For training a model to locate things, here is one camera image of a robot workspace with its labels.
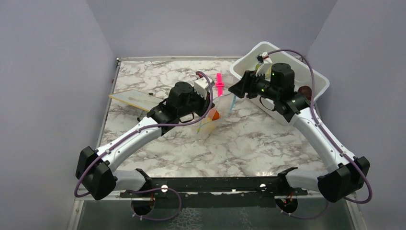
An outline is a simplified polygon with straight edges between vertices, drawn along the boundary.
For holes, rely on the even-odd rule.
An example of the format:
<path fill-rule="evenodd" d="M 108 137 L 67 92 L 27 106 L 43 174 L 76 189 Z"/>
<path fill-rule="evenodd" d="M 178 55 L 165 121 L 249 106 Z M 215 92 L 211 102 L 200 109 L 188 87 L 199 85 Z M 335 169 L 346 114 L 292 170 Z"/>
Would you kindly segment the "clear zip top bag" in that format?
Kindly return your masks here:
<path fill-rule="evenodd" d="M 227 93 L 214 98 L 214 107 L 209 111 L 206 118 L 199 122 L 197 136 L 203 137 L 211 134 L 218 126 L 223 124 L 231 115 L 236 104 L 237 97 L 232 93 Z"/>

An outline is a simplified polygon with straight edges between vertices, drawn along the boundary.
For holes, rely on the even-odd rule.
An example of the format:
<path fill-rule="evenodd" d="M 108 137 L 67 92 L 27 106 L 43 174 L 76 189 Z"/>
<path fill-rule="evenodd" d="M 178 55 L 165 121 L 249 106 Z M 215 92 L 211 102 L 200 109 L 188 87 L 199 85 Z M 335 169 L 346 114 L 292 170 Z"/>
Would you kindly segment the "dark maroon plum toy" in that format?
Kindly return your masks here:
<path fill-rule="evenodd" d="M 304 97 L 306 97 L 308 100 L 311 100 L 313 94 L 311 87 L 306 85 L 301 86 L 298 88 L 298 92 L 302 94 Z"/>

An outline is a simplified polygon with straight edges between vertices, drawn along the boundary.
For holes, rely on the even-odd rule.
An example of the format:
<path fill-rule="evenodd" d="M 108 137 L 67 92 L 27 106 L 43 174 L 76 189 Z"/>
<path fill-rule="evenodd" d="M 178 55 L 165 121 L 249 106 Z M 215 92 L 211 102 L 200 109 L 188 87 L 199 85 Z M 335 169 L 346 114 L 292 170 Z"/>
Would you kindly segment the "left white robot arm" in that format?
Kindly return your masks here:
<path fill-rule="evenodd" d="M 101 200 L 115 190 L 132 189 L 136 195 L 143 197 L 150 192 L 150 183 L 141 173 L 134 182 L 124 182 L 116 172 L 118 166 L 134 152 L 147 143 L 163 136 L 174 127 L 192 125 L 193 122 L 181 122 L 187 115 L 197 115 L 203 119 L 214 107 L 212 80 L 199 79 L 193 85 L 177 82 L 171 88 L 166 99 L 152 107 L 147 115 L 132 129 L 109 142 L 92 149 L 84 148 L 79 154 L 75 172 L 78 179 L 74 190 L 77 198 L 91 195 Z"/>

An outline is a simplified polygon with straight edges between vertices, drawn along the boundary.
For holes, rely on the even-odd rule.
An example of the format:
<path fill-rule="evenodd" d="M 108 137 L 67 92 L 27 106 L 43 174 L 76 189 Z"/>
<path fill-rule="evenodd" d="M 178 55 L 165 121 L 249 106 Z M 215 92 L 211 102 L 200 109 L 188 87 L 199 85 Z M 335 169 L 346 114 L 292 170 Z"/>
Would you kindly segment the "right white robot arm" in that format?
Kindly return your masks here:
<path fill-rule="evenodd" d="M 238 98 L 261 97 L 273 101 L 273 110 L 295 128 L 319 155 L 326 172 L 299 169 L 285 170 L 279 174 L 277 191 L 288 195 L 295 188 L 319 191 L 329 202 L 337 202 L 359 190 L 366 183 L 370 163 L 365 157 L 356 157 L 344 148 L 331 132 L 322 126 L 311 102 L 295 91 L 295 72 L 289 64 L 271 66 L 271 78 L 247 70 L 243 77 L 229 88 Z"/>

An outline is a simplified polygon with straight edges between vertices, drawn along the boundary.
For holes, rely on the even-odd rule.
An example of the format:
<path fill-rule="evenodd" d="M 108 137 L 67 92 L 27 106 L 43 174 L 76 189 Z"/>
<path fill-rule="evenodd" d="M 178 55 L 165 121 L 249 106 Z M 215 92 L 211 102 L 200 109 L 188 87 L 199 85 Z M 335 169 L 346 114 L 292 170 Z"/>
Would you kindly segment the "orange pumpkin toy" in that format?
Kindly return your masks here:
<path fill-rule="evenodd" d="M 220 118 L 219 112 L 216 109 L 212 110 L 211 111 L 211 119 L 213 121 L 215 121 L 215 120 L 218 120 L 219 118 Z"/>

